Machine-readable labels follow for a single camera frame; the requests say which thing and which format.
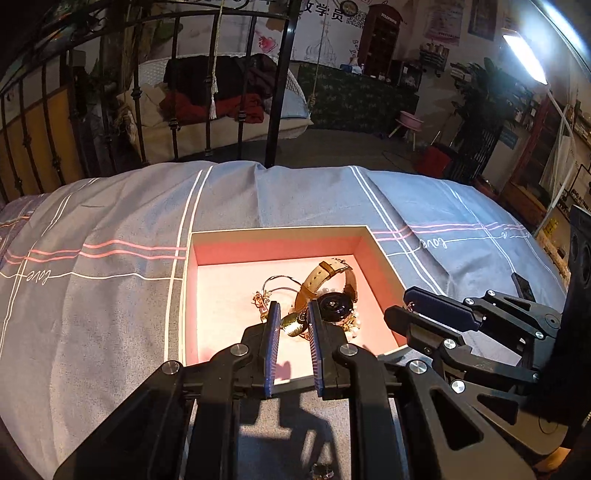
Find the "red cloth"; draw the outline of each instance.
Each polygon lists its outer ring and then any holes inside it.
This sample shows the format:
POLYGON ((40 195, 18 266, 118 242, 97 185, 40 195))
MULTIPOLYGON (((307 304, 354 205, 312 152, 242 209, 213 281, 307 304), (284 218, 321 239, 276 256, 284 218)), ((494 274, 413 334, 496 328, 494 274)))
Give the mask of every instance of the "red cloth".
MULTIPOLYGON (((207 120, 207 107, 192 105, 189 97, 176 92, 175 100, 177 104, 176 117, 181 125, 200 124, 207 120)), ((160 102, 160 109, 165 118, 172 118, 173 114, 173 94, 168 92, 164 100, 160 102)), ((261 97, 256 93, 247 93, 244 97, 244 111, 246 112, 247 124, 261 124, 265 119, 265 111, 262 107, 261 97)), ((216 100, 216 117, 231 116, 238 120, 240 112, 240 96, 232 97, 226 100, 216 100)))

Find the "black frame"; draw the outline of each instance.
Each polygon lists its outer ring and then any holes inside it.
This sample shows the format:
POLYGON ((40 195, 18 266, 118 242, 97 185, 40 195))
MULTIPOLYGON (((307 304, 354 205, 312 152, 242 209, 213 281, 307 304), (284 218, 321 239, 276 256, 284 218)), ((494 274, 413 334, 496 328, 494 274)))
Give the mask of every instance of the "black frame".
MULTIPOLYGON (((199 17, 202 15, 211 15, 213 17, 213 25, 215 26, 217 23, 217 19, 219 15, 237 15, 241 17, 251 17, 250 25, 249 25, 249 32, 248 32, 248 40, 246 44, 246 60, 248 62, 251 54, 252 54, 252 44, 254 42, 254 32, 255 32, 255 24, 258 18, 274 18, 278 20, 284 21, 284 28, 283 34, 281 39, 281 46, 278 56, 277 62, 277 72, 275 76, 275 90, 273 92, 273 100, 271 104, 271 115, 269 120, 269 130, 267 136, 267 147, 265 150, 265 167, 270 168, 275 164, 275 156, 277 153, 277 140, 279 135, 279 128, 280 128, 280 120, 281 120, 281 108, 283 105, 283 97, 285 92, 285 86, 287 84, 287 76, 288 76, 288 69, 289 63, 291 58, 291 49, 293 47, 294 36, 296 32, 296 25, 299 18, 300 12, 300 4, 301 0, 290 0, 287 5, 287 11, 285 13, 276 14, 270 12, 260 12, 260 11, 246 11, 244 7, 246 7, 251 1, 255 0, 245 0, 245 3, 241 4, 237 8, 228 8, 224 7, 220 10, 219 7, 215 5, 211 5, 209 3, 205 3, 204 1, 195 1, 192 4, 198 5, 200 7, 207 6, 212 7, 210 9, 203 9, 203 10, 186 10, 180 12, 167 12, 158 15, 150 15, 149 11, 152 4, 173 4, 173 3, 181 3, 175 0, 164 0, 164 1, 154 1, 147 4, 145 1, 142 0, 127 0, 125 9, 128 7, 136 7, 139 10, 138 18, 134 20, 129 20, 125 22, 112 22, 111 24, 109 21, 105 21, 103 28, 99 31, 93 31, 90 23, 92 23, 92 19, 96 20, 94 15, 99 14, 103 10, 109 9, 114 7, 117 3, 117 9, 121 9, 121 0, 119 2, 117 0, 98 0, 93 4, 87 5, 83 8, 78 9, 72 13, 69 13, 65 16, 60 17, 58 20, 48 23, 46 25, 42 25, 37 32, 37 35, 31 39, 31 41, 25 46, 20 52, 19 57, 26 58, 29 56, 30 58, 37 58, 35 61, 31 61, 29 63, 24 63, 25 66, 17 70, 16 73, 12 75, 0 89, 0 106, 2 107, 2 127, 4 129, 4 138, 7 145, 7 154, 9 163, 11 166, 11 170, 14 177, 14 182, 19 191, 20 195, 24 195, 22 189, 22 180, 19 178, 18 173, 16 171, 14 160, 12 158, 10 144, 8 141, 8 133, 6 130, 6 121, 5 121, 5 112, 4 112, 4 102, 6 94, 12 89, 15 85, 20 86, 20 101, 21 101, 21 125, 23 130, 23 135, 25 138, 25 147, 27 148, 27 153, 29 156, 29 160, 31 163, 31 168, 34 173, 35 180, 37 181, 37 186, 40 189, 40 192, 43 192, 43 187, 41 185, 41 180, 37 173, 37 166, 35 165, 35 160, 33 157, 33 152, 30 148, 30 138, 28 136, 27 131, 27 123, 25 120, 25 116, 22 114, 24 112, 24 105, 22 101, 22 81, 25 77, 27 77, 32 72, 36 71, 37 69, 41 68, 41 84, 42 84, 42 102, 43 102, 43 109, 44 109, 44 118, 46 123, 46 133, 48 142, 50 145, 51 155, 53 157, 52 165, 55 169, 60 183, 62 185, 65 184, 63 173, 61 171, 60 166, 60 159, 56 153, 55 143, 53 139, 53 134, 51 131, 50 125, 50 117, 47 107, 47 82, 46 82, 46 70, 47 70, 47 63, 51 60, 55 59, 56 57, 62 57, 65 59, 66 54, 68 54, 68 62, 66 68, 63 69, 64 73, 66 73, 69 78, 69 103, 70 103, 70 122, 72 123, 72 130, 74 133, 74 138, 76 140, 76 149, 80 158, 80 163, 82 165, 84 174, 89 176, 89 165, 87 162, 87 155, 85 154, 85 149, 83 145, 83 139, 81 138, 81 123, 83 119, 80 117, 76 109, 76 96, 74 92, 74 69, 73 69, 73 50, 79 45, 82 45, 90 40, 100 37, 100 47, 99 47, 99 58, 98 58, 98 69, 99 72, 102 74, 104 69, 104 62, 105 62, 105 37, 109 34, 116 33, 118 31, 123 31, 126 28, 133 28, 134 29, 134 39, 137 40, 143 29, 143 26, 146 22, 152 22, 155 20, 163 20, 167 18, 174 18, 174 32, 173 32, 173 51, 171 55, 171 59, 176 59, 176 50, 177 50, 177 43, 178 43, 178 32, 179 32, 179 25, 180 21, 184 17, 199 17), (49 40, 54 38, 58 33, 64 31, 67 27, 76 27, 74 33, 70 36, 69 40, 65 42, 64 45, 56 48, 54 51, 51 52, 46 57, 43 57, 43 49, 49 43, 49 40), (84 34, 80 34, 80 30, 87 29, 84 34), (41 45, 37 50, 35 50, 35 46, 41 45)), ((191 5, 188 2, 182 2, 185 5, 191 5)), ((216 29, 212 28, 212 35, 210 40, 210 61, 209 61, 209 68, 206 78, 206 86, 211 91, 212 87, 212 78, 213 78, 213 49, 215 45, 215 34, 216 29)), ((138 68, 139 68, 139 41, 134 41, 133 52, 132 52, 132 61, 133 65, 133 80, 134 80, 134 88, 132 90, 131 96, 135 103, 135 114, 136 114, 136 123, 138 129, 138 139, 139 139, 139 155, 141 158, 141 166, 147 166, 148 161, 145 155, 145 147, 144 147, 144 135, 142 131, 141 125, 141 111, 139 108, 139 99, 141 97, 141 88, 138 85, 138 68)), ((177 69, 173 69, 173 77, 176 77, 177 69)), ((245 83, 242 89, 242 96, 241 96, 241 107, 239 111, 238 117, 238 155, 237 159, 242 159, 242 135, 243 135, 243 128, 244 128, 244 121, 246 118, 246 113, 244 112, 244 104, 245 104, 245 95, 246 95, 246 76, 245 76, 245 83)), ((102 121, 103 121, 103 128, 104 128, 104 142, 107 147, 109 159, 111 161, 111 167, 113 173, 117 173, 117 165, 115 161, 115 156, 113 154, 112 148, 112 131, 109 125, 109 120, 107 116, 107 111, 105 107, 105 91, 103 88, 99 89, 99 97, 101 102, 101 113, 102 113, 102 121)), ((211 121, 209 118, 206 121, 206 151, 205 156, 211 157, 213 155, 213 151, 211 149, 211 121)), ((178 156, 178 145, 177 145, 177 131, 179 130, 180 126, 178 125, 178 120, 176 118, 176 114, 173 114, 173 117, 170 119, 168 123, 171 131, 171 136, 173 140, 173 150, 174 150, 174 161, 179 160, 178 156)), ((7 200, 7 196, 5 194, 4 185, 0 182, 0 193, 7 200)))

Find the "black watch face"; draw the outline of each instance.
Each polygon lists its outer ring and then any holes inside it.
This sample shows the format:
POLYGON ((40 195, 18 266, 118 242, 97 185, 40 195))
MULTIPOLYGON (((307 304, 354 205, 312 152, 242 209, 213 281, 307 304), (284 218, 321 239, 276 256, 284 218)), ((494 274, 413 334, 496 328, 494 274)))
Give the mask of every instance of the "black watch face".
POLYGON ((340 322, 353 311, 353 300, 345 293, 331 291, 318 298, 318 308, 325 322, 340 322))

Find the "wall poster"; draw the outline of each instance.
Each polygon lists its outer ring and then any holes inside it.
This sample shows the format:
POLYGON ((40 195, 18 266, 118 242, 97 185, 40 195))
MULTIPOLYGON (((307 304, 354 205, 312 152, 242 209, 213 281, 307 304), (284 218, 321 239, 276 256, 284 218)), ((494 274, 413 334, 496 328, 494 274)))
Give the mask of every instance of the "wall poster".
POLYGON ((431 0, 425 37, 458 46, 465 5, 465 0, 431 0))
POLYGON ((498 0, 473 0, 468 33, 493 41, 496 31, 498 0))

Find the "rope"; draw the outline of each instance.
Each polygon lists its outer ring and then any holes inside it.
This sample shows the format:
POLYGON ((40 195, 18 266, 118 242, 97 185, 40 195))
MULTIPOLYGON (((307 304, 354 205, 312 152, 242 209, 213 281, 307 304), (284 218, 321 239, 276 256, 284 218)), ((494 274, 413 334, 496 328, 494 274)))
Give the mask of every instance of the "rope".
POLYGON ((225 0, 222 0, 220 4, 220 12, 217 16, 217 26, 216 26, 216 44, 213 48, 213 71, 212 71, 212 107, 209 109, 209 118, 211 120, 215 120, 217 118, 216 115, 216 101, 214 95, 217 93, 217 78, 216 78, 216 65, 217 65, 217 47, 220 43, 220 30, 222 26, 222 11, 223 11, 223 4, 225 0))
POLYGON ((308 97, 308 107, 310 113, 316 104, 316 81, 318 80, 318 69, 320 67, 320 56, 322 55, 322 43, 324 41, 324 32, 326 30, 326 20, 328 19, 328 15, 324 16, 324 22, 322 23, 322 35, 320 36, 320 45, 318 47, 318 59, 316 60, 316 74, 314 74, 314 86, 312 87, 312 93, 308 97))

